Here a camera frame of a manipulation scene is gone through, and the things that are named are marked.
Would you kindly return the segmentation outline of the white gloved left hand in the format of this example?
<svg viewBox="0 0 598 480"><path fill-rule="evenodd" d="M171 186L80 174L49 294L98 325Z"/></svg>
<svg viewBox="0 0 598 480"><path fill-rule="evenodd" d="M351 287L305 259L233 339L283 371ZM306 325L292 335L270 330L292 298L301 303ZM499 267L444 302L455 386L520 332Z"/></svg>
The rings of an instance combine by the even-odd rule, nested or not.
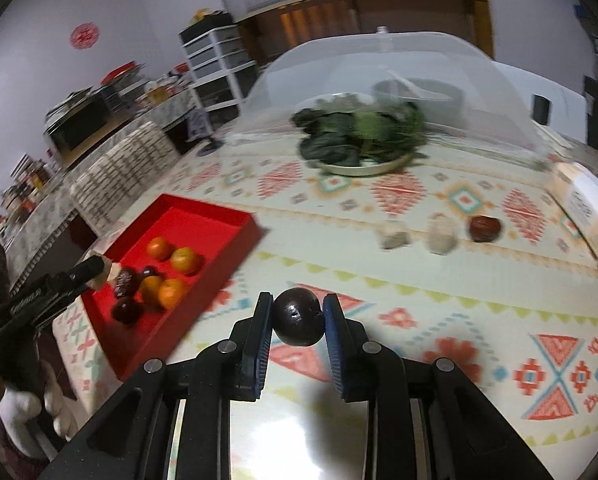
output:
<svg viewBox="0 0 598 480"><path fill-rule="evenodd" d="M6 385L0 401L0 421L5 433L18 452L34 460L48 457L28 427L42 412L51 416L54 434L63 441L72 440L78 431L75 415L58 385L52 366L45 361L41 361L41 365L44 378L42 398Z"/></svg>

